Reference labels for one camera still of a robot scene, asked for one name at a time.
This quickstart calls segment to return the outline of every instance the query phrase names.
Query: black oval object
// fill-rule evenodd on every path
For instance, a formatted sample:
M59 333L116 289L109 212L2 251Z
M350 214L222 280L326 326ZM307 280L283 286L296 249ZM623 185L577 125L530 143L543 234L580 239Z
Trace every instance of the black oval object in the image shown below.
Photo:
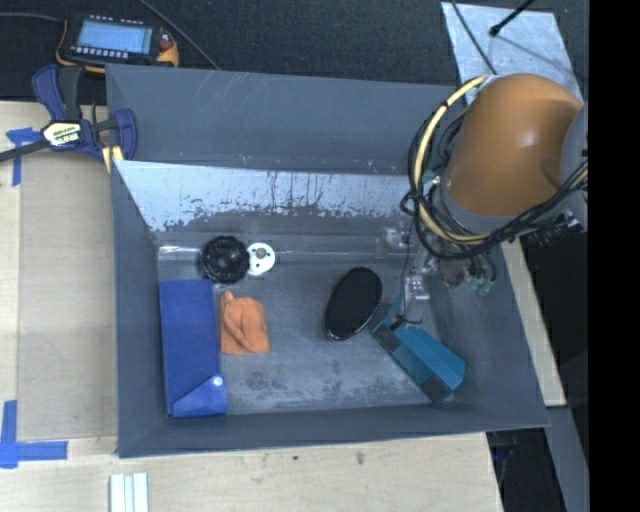
M324 313L327 336L343 341L369 323L382 298L382 282L365 267L349 270L331 292Z

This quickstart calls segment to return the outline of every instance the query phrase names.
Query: yellow cable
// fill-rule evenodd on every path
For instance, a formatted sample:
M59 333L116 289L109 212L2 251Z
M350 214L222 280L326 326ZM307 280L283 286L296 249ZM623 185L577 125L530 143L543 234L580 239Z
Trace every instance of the yellow cable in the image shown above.
M462 87L460 87L457 91L455 91L451 96L449 96L447 100L444 102L444 104L440 105L440 107L438 107L438 109L433 114L431 120L429 121L429 124L427 124L427 127L425 128L422 138L420 139L420 144L418 146L418 151L416 153L416 160L413 168L413 182L416 190L418 190L420 180L422 179L422 164L424 161L424 155L426 153L427 147L429 146L429 142L433 137L433 133L435 132L435 129L438 123L440 122L444 114L447 112L447 110L449 110L449 108L456 101L458 101L462 96L464 96L471 89L474 89L480 86L486 79L487 79L486 76L479 76L477 78L469 80L464 85L462 85ZM436 224L436 222L431 218L431 216L429 215L429 212L427 212L427 210L422 205L419 205L419 213L420 213L420 218L431 231L433 231L440 238L444 238L449 242L474 245L482 242L488 236L488 235L475 235L475 236L455 235L453 233L449 233L447 231L442 230Z

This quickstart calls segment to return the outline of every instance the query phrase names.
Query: clamp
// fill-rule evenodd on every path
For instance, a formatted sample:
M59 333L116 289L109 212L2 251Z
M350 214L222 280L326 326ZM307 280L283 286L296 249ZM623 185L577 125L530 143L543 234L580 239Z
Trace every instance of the clamp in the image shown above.
M92 157L104 162L109 171L112 156L124 160L133 158L138 142L133 112L117 110L114 119L94 124L82 119L77 98L78 83L83 76L81 66L60 68L57 64L45 66L33 76L33 91L49 112L51 121L40 130L39 140L0 153L0 162L46 148ZM106 130L117 130L119 140L115 144L106 146L98 138L98 134Z

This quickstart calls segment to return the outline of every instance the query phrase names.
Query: orange sponge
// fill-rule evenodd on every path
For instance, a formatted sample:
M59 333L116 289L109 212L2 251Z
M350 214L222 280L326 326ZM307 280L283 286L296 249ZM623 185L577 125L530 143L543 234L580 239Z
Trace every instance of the orange sponge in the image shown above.
M225 354L269 352L263 305L251 297L220 297L220 350Z

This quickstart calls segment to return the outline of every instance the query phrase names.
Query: white round object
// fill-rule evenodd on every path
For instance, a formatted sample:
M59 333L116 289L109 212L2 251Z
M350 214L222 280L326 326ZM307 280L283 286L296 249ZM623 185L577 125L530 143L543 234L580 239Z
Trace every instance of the white round object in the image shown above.
M276 263L276 253L268 244L256 242L247 248L249 253L249 270L250 276L259 276L273 268Z

